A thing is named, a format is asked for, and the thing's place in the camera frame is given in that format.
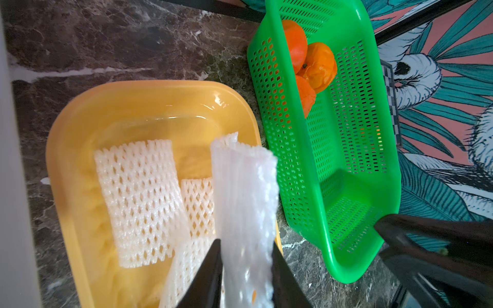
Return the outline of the netted orange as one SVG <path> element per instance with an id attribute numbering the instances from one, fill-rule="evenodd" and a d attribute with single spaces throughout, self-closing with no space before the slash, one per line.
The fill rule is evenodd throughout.
<path id="1" fill-rule="evenodd" d="M 335 79 L 338 72 L 335 56 L 324 43 L 315 42 L 308 46 L 308 53 L 297 73 L 308 81 L 316 94 L 323 92 Z"/>
<path id="2" fill-rule="evenodd" d="M 304 117 L 307 118 L 313 105 L 316 102 L 316 93 L 306 79 L 298 75 L 295 78 Z"/>

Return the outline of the yellow plastic tub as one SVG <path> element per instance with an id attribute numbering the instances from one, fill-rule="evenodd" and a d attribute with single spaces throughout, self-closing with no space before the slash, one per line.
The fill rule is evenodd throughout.
<path id="1" fill-rule="evenodd" d="M 261 144 L 249 104 L 230 87 L 210 81 L 106 83 L 61 111 L 48 137 L 46 164 L 82 307 L 157 307 L 172 263 L 120 267 L 94 152 L 169 139 L 178 177 L 207 178 L 211 142 L 234 132 L 243 143 Z"/>

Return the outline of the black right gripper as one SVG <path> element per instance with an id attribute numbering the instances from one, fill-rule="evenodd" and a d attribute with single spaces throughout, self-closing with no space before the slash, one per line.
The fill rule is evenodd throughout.
<path id="1" fill-rule="evenodd" d="M 492 307 L 492 221 L 450 222 L 390 214 L 376 232 L 389 244 L 386 267 L 421 307 Z M 409 235 L 447 243 L 447 256 L 422 250 Z"/>

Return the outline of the green plastic perforated basket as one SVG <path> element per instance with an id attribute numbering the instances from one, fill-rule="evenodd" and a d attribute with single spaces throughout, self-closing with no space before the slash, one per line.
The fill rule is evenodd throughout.
<path id="1" fill-rule="evenodd" d="M 282 29 L 298 23 L 308 42 L 327 44 L 332 84 L 302 110 Z M 322 252 L 331 276 L 360 279 L 380 250 L 374 229 L 395 214 L 401 171 L 371 20 L 361 1 L 267 1 L 247 59 L 286 221 Z"/>

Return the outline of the white foam net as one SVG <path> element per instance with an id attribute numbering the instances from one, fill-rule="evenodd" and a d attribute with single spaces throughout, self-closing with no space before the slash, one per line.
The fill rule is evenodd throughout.
<path id="1" fill-rule="evenodd" d="M 191 237 L 216 237 L 212 178 L 183 179 L 181 193 Z"/>
<path id="2" fill-rule="evenodd" d="M 159 308 L 177 307 L 189 289 L 214 239 L 198 237 L 178 245 L 172 261 Z"/>
<path id="3" fill-rule="evenodd" d="M 272 252 L 279 205 L 277 158 L 237 132 L 211 143 L 216 233 L 226 307 L 273 307 Z"/>
<path id="4" fill-rule="evenodd" d="M 94 161 L 121 267 L 163 261 L 190 239 L 170 140 L 96 150 Z"/>

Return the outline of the black white folding chessboard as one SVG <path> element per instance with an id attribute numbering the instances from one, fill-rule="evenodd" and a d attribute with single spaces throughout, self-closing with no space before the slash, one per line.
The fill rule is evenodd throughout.
<path id="1" fill-rule="evenodd" d="M 383 78 L 386 85 L 388 104 L 390 107 L 390 113 L 392 117 L 395 143 L 398 148 L 402 148 L 403 140 L 402 140 L 400 125 L 399 125 L 399 114 L 398 114 L 397 100 L 395 94 L 394 72 L 392 70 L 391 64 L 385 62 L 384 60 L 381 60 L 381 67 L 383 70 Z"/>

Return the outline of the white plastic perforated basket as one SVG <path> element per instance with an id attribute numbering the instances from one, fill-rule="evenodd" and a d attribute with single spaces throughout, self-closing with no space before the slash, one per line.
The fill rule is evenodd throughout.
<path id="1" fill-rule="evenodd" d="M 1 32 L 1 307 L 41 307 L 4 33 Z"/>

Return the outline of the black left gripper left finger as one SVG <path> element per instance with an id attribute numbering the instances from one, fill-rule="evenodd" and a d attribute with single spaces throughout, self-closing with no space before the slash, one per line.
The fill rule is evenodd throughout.
<path id="1" fill-rule="evenodd" d="M 222 299 L 222 276 L 221 241 L 215 239 L 190 287 L 178 303 L 177 308 L 220 307 Z"/>

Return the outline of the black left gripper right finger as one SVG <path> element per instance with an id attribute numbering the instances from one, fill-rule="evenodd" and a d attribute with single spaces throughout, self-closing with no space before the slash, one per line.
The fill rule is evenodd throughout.
<path id="1" fill-rule="evenodd" d="M 276 308 L 312 308 L 276 243 L 272 251 L 273 304 Z"/>

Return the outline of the black frame post right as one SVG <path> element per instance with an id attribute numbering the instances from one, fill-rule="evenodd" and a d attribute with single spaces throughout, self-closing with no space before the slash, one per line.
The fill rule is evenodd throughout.
<path id="1" fill-rule="evenodd" d="M 441 15 L 444 15 L 471 0 L 441 0 L 434 4 L 419 10 L 417 13 L 398 21 L 390 27 L 375 34 L 376 44 L 378 46 L 399 37 L 403 33 L 409 32 L 420 25 L 428 23 Z"/>

